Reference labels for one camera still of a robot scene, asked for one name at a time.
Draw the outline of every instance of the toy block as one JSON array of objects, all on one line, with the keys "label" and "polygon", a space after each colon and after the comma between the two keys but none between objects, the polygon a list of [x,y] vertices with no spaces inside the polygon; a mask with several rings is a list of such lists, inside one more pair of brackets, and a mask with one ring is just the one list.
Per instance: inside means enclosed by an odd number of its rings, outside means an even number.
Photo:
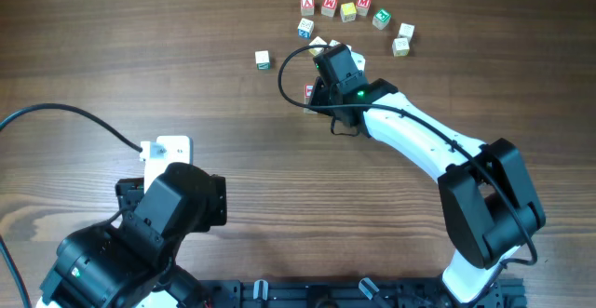
[{"label": "toy block", "polygon": [[410,45],[408,44],[408,39],[406,39],[406,38],[394,39],[391,49],[393,50],[394,57],[407,56],[408,52],[410,52]]},{"label": "toy block", "polygon": [[391,20],[391,14],[381,8],[381,10],[374,15],[374,18],[372,19],[372,25],[377,27],[379,30],[383,30],[389,24],[389,20]]},{"label": "toy block", "polygon": [[335,16],[335,9],[337,9],[337,0],[323,0],[320,6],[320,13],[325,16]]},{"label": "toy block", "polygon": [[[341,44],[340,42],[336,41],[335,39],[332,39],[331,42],[329,43],[330,47],[335,47],[336,45]],[[351,51],[352,47],[349,46],[348,44],[346,44],[347,48]]]},{"label": "toy block", "polygon": [[254,58],[257,60],[257,69],[268,70],[271,68],[269,62],[269,51],[256,51],[254,52]]},{"label": "toy block", "polygon": [[315,28],[315,22],[312,20],[301,19],[300,24],[298,24],[298,35],[303,38],[310,38],[310,35],[313,34],[313,29]]},{"label": "toy block", "polygon": [[300,0],[302,16],[315,15],[315,0]]},{"label": "toy block", "polygon": [[[313,39],[312,42],[310,42],[309,44],[311,45],[327,45],[327,42],[325,42],[321,37],[317,36],[317,38]],[[323,47],[315,47],[315,48],[311,48],[308,50],[313,56],[317,56],[319,53],[321,53],[323,51]]]},{"label": "toy block", "polygon": [[371,0],[357,0],[356,1],[356,11],[361,16],[366,16],[369,13],[369,9],[371,8]]},{"label": "toy block", "polygon": [[342,8],[339,10],[339,13],[342,16],[342,22],[355,20],[357,12],[354,2],[342,4]]},{"label": "toy block", "polygon": [[[315,85],[306,84],[305,85],[305,104],[310,104],[310,97],[313,95],[313,87]],[[305,108],[305,114],[316,114],[317,112],[311,111],[308,108]]]},{"label": "toy block", "polygon": [[400,33],[398,33],[398,38],[406,38],[408,43],[412,40],[413,36],[413,25],[402,23],[400,26]]}]

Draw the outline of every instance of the cable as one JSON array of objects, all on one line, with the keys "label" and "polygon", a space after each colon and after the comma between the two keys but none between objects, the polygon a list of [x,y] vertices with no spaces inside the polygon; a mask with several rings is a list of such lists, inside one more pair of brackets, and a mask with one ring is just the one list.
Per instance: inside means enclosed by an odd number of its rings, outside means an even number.
[{"label": "cable", "polygon": [[332,109],[341,109],[341,108],[361,108],[361,109],[381,109],[381,110],[386,110],[386,111],[390,111],[393,113],[397,113],[403,116],[406,116],[410,119],[412,119],[413,121],[417,122],[418,124],[420,124],[421,126],[427,128],[428,130],[432,131],[435,135],[439,136],[439,138],[441,138],[442,140],[444,140],[447,144],[451,145],[457,152],[459,152],[460,154],[462,154],[468,161],[469,163],[476,168],[476,170],[480,173],[480,175],[484,178],[485,182],[492,185],[494,188],[494,191],[499,195],[499,197],[501,198],[501,200],[503,201],[503,203],[505,204],[505,207],[507,208],[509,214],[511,215],[511,217],[513,218],[513,220],[515,221],[515,223],[518,226],[518,229],[521,232],[521,235],[523,236],[523,240],[525,241],[525,243],[528,245],[528,248],[530,249],[530,254],[532,255],[532,259],[528,260],[523,260],[523,259],[518,259],[518,258],[507,258],[503,261],[500,262],[500,264],[504,267],[507,268],[507,265],[509,263],[518,263],[518,264],[522,264],[522,265],[527,265],[527,266],[531,266],[536,264],[536,262],[538,261],[538,252],[536,251],[536,247],[534,245],[534,242],[532,241],[532,238],[530,237],[530,235],[528,234],[527,230],[525,230],[525,228],[522,225],[522,221],[520,220],[520,217],[518,216],[518,213],[515,211],[515,208],[513,208],[513,206],[511,205],[511,202],[507,199],[507,196],[505,195],[505,192],[503,192],[503,189],[501,189],[501,187],[498,185],[498,183],[493,179],[493,176],[484,168],[482,167],[482,165],[478,164],[478,162],[476,162],[476,159],[474,159],[474,157],[469,154],[466,150],[464,150],[464,148],[462,148],[457,141],[454,141],[452,139],[450,139],[449,137],[447,137],[444,133],[440,132],[437,128],[433,127],[432,125],[430,125],[427,121],[423,120],[422,118],[411,114],[403,109],[400,108],[395,108],[395,107],[391,107],[391,106],[386,106],[383,104],[365,104],[365,103],[353,103],[353,104],[340,104],[340,105],[327,105],[327,106],[313,106],[310,104],[303,104],[300,103],[298,101],[292,100],[284,91],[283,91],[283,86],[281,85],[281,76],[283,75],[283,70],[286,67],[286,65],[288,64],[288,62],[290,62],[290,60],[292,58],[294,58],[297,54],[299,54],[302,51],[306,51],[308,49],[311,48],[316,48],[316,47],[323,47],[323,48],[329,48],[330,46],[328,45],[312,45],[312,46],[307,46],[307,47],[300,47],[297,50],[293,51],[290,56],[288,56],[288,58],[286,58],[283,63],[281,64],[281,66],[279,67],[279,73],[278,73],[278,88],[279,88],[279,93],[281,94],[281,96],[289,103],[297,106],[297,107],[301,107],[301,108],[306,108],[306,109],[310,109],[310,110],[332,110]]},{"label": "cable", "polygon": [[[114,129],[109,124],[105,123],[103,120],[101,120],[96,115],[91,114],[87,111],[84,111],[80,108],[76,108],[76,107],[69,106],[66,104],[41,103],[41,104],[36,104],[33,106],[26,107],[26,108],[22,108],[22,109],[18,110],[17,112],[11,114],[9,117],[5,118],[4,121],[2,121],[0,123],[0,131],[2,131],[10,122],[14,121],[18,117],[23,116],[24,114],[27,114],[30,112],[35,112],[35,111],[44,110],[44,109],[64,110],[66,112],[72,112],[75,114],[80,114],[82,116],[85,116],[86,118],[90,119],[91,121],[97,123],[98,125],[102,126],[106,130],[108,130],[110,133],[112,133],[119,140],[121,140],[122,142],[127,144],[127,146],[132,148],[134,151],[139,152],[139,153],[142,152],[142,147],[134,144],[132,141],[129,141],[126,137],[122,136],[121,133],[116,131],[116,129]],[[122,212],[124,210],[127,210],[127,208],[118,210],[118,212],[116,212],[116,214],[112,218],[108,219],[107,221],[100,222],[100,223],[98,223],[98,225],[104,225],[104,224],[106,224],[106,222],[107,222],[107,224],[111,223],[118,216],[120,216],[120,214],[122,214]],[[0,234],[0,253],[2,253],[4,260],[7,263],[8,270],[12,274],[12,277],[14,278],[15,283],[17,284],[17,288],[19,289],[20,298],[22,299],[22,305],[25,308],[31,308],[31,301],[29,299],[29,294],[27,293],[27,288],[25,287],[25,284],[22,281],[22,278],[20,277],[20,273],[19,273],[19,270],[17,269],[17,265],[12,260],[12,257],[10,256],[10,252],[8,252],[7,245],[5,244],[4,239],[2,238],[1,234]]]},{"label": "cable", "polygon": [[8,125],[8,123],[10,123],[10,122],[14,121],[15,119],[17,119],[17,117],[23,116],[23,115],[25,115],[27,113],[30,113],[30,112],[35,112],[35,111],[43,110],[43,109],[64,110],[66,112],[71,112],[71,113],[80,114],[82,116],[85,116],[86,118],[90,119],[91,121],[99,124],[100,126],[102,126],[103,128],[105,128],[106,130],[108,130],[111,134],[113,134],[114,136],[116,136],[123,143],[127,144],[134,151],[139,152],[139,153],[142,152],[142,147],[141,146],[136,145],[132,141],[129,141],[126,137],[122,136],[121,133],[119,133],[118,131],[116,131],[116,129],[114,129],[109,124],[103,122],[103,120],[101,120],[96,115],[94,115],[92,113],[89,113],[89,112],[86,112],[86,111],[84,111],[84,110],[82,110],[80,108],[76,108],[76,107],[69,106],[69,105],[66,105],[66,104],[41,103],[41,104],[36,104],[36,105],[32,105],[32,106],[26,107],[26,108],[22,108],[22,109],[16,111],[15,113],[11,114],[4,121],[2,121],[2,123],[0,123],[0,131],[2,131],[2,129],[4,129]]},{"label": "cable", "polygon": [[15,283],[17,284],[17,288],[19,289],[20,299],[22,300],[22,305],[25,308],[31,308],[31,301],[29,300],[29,294],[27,293],[27,288],[25,287],[25,283],[22,281],[20,277],[19,270],[17,269],[17,265],[15,261],[12,260],[12,256],[10,256],[10,252],[8,252],[7,245],[4,243],[4,239],[0,234],[0,252],[2,253],[2,257],[7,262],[7,267],[12,277],[15,279]]}]

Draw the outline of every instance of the wood grain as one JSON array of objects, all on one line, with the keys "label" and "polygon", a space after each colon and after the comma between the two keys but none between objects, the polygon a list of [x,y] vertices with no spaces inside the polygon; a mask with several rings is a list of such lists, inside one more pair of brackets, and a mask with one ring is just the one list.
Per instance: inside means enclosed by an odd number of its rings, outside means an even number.
[{"label": "wood grain", "polygon": [[[596,0],[372,0],[393,14],[314,17],[422,110],[522,151],[548,215],[540,260],[511,267],[533,307],[596,299]],[[133,141],[184,134],[195,164],[228,181],[229,222],[191,234],[198,278],[437,275],[454,248],[436,186],[382,143],[333,137],[329,119],[278,94],[277,67],[307,41],[298,0],[0,0],[0,116],[42,101],[87,109]],[[394,59],[399,23],[416,25]],[[274,69],[257,71],[268,49]],[[297,99],[316,76],[287,68]],[[130,149],[81,117],[42,112],[0,136],[0,232],[33,300],[55,248],[116,210],[114,184],[142,175]],[[0,266],[0,306],[19,306]]]}]

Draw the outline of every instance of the blue block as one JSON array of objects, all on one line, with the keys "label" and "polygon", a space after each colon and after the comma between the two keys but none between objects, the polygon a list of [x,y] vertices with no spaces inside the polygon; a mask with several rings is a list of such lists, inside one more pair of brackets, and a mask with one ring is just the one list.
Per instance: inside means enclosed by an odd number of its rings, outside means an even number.
[{"label": "blue block", "polygon": [[310,33],[304,30],[298,29],[298,35],[306,39],[310,38]]}]

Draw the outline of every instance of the wooden cube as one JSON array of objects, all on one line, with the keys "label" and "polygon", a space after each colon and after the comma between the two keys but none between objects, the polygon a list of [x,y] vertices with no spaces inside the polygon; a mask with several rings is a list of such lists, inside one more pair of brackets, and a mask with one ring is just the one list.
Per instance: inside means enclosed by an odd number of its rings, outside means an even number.
[{"label": "wooden cube", "polygon": [[[309,44],[310,46],[312,45],[327,45],[327,42],[325,42],[321,37],[317,36],[317,38],[313,39],[312,42],[310,42]],[[323,47],[315,47],[315,48],[311,48],[308,51],[313,55],[313,56],[317,56],[319,53],[321,53],[323,51]]]},{"label": "wooden cube", "polygon": [[320,13],[325,16],[335,16],[335,9],[337,9],[337,0],[323,0],[320,6]]},{"label": "wooden cube", "polygon": [[413,25],[402,23],[400,26],[400,33],[398,33],[398,38],[406,38],[408,43],[412,40],[413,36]]},{"label": "wooden cube", "polygon": [[[340,42],[336,41],[335,39],[332,39],[331,42],[329,43],[330,47],[335,47],[336,45],[341,44]],[[346,44],[347,48],[351,51],[352,47],[349,46],[348,44]]]},{"label": "wooden cube", "polygon": [[268,70],[271,68],[269,62],[269,51],[256,51],[254,52],[254,58],[257,60],[257,69]]},{"label": "wooden cube", "polygon": [[389,24],[389,20],[391,20],[391,14],[381,8],[381,10],[374,15],[374,18],[372,19],[372,25],[377,27],[379,30],[383,30]]},{"label": "wooden cube", "polygon": [[[313,95],[313,88],[315,85],[306,84],[305,85],[305,104],[310,104],[310,97]],[[317,112],[311,111],[308,108],[305,108],[305,114],[316,114]]]},{"label": "wooden cube", "polygon": [[394,57],[407,56],[408,52],[410,52],[410,45],[408,44],[408,39],[406,39],[406,38],[394,39],[391,49],[393,50]]},{"label": "wooden cube", "polygon": [[357,12],[354,2],[342,4],[342,8],[339,10],[339,13],[342,16],[342,22],[355,20]]},{"label": "wooden cube", "polygon": [[315,0],[300,0],[302,16],[315,15]]},{"label": "wooden cube", "polygon": [[300,24],[298,24],[298,35],[303,38],[310,38],[310,35],[313,33],[313,29],[315,28],[315,22],[312,20],[301,19]]},{"label": "wooden cube", "polygon": [[371,0],[357,0],[356,1],[356,11],[361,16],[366,16],[369,13],[369,9],[371,8]]}]

